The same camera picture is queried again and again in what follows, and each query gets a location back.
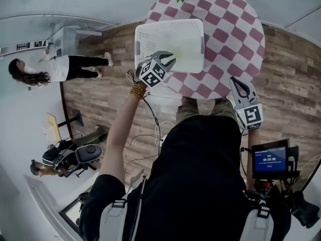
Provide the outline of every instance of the khaki pants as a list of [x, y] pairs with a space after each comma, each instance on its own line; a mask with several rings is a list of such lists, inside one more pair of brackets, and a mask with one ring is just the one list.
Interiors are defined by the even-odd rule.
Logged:
[[[176, 112], [176, 124], [182, 122], [183, 120], [199, 115], [199, 109], [197, 105], [197, 100], [189, 97], [182, 98], [182, 105], [179, 106]], [[215, 116], [227, 116], [234, 119], [237, 123], [235, 111], [233, 105], [227, 99], [220, 98], [215, 100], [215, 106], [210, 115]]]

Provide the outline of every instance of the white plastic basket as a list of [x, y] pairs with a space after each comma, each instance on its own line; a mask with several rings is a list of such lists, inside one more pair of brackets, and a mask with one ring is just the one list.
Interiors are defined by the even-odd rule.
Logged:
[[173, 72], [201, 72], [204, 67], [203, 22], [186, 19], [139, 25], [135, 31], [135, 68], [156, 51], [174, 54]]

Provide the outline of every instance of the man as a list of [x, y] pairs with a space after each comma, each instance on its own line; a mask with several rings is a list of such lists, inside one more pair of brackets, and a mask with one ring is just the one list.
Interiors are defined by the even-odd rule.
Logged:
[[[102, 211], [125, 194], [122, 153], [145, 88], [143, 83], [133, 87], [110, 129], [100, 176], [80, 217], [79, 233], [84, 240], [99, 239]], [[259, 130], [250, 131], [248, 138], [248, 147], [259, 144]], [[217, 99], [211, 115], [204, 116], [199, 115], [196, 100], [183, 97], [177, 125], [165, 139], [145, 184], [135, 240], [240, 240], [250, 211], [243, 191], [254, 189], [250, 154], [246, 186], [240, 175], [240, 144], [230, 101]], [[140, 186], [127, 198], [125, 241], [130, 240]], [[272, 240], [283, 240], [290, 213], [276, 188], [271, 194]]]

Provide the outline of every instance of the wood plank flooring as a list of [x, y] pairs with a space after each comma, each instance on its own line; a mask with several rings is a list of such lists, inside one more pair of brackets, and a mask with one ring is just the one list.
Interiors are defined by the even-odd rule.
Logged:
[[[113, 67], [103, 67], [101, 79], [76, 79], [64, 82], [66, 104], [81, 110], [84, 127], [72, 124], [73, 133], [87, 134], [101, 124], [109, 129], [121, 110], [131, 83], [125, 74], [134, 70], [134, 31], [141, 23], [117, 27], [102, 37], [81, 41], [78, 54], [97, 56], [111, 52]], [[264, 123], [260, 129], [261, 142], [290, 138], [292, 146], [299, 145], [299, 168], [315, 155], [321, 154], [321, 48], [311, 42], [282, 30], [264, 26], [266, 55], [261, 73], [253, 80], [263, 103]], [[147, 97], [159, 123], [175, 123], [175, 112], [181, 96], [161, 86], [152, 89]], [[209, 114], [214, 101], [199, 100], [202, 114]], [[161, 126], [162, 136], [171, 129], [170, 123]], [[145, 104], [139, 104], [127, 146], [136, 135], [155, 135], [155, 124]], [[247, 147], [247, 137], [242, 138]], [[134, 159], [157, 154], [153, 137], [138, 137], [124, 151], [125, 165]], [[142, 168], [150, 171], [156, 157], [130, 163], [126, 168], [126, 182]], [[242, 156], [246, 167], [246, 155]], [[306, 165], [296, 189], [301, 187], [314, 170], [320, 157]]]

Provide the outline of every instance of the round table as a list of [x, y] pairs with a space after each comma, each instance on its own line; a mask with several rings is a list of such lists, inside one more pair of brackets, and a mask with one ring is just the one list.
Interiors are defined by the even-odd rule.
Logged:
[[259, 74], [265, 52], [261, 22], [246, 0], [158, 0], [146, 23], [200, 19], [205, 61], [200, 73], [169, 73], [165, 85], [183, 96], [214, 99], [231, 91], [230, 77], [251, 81]]

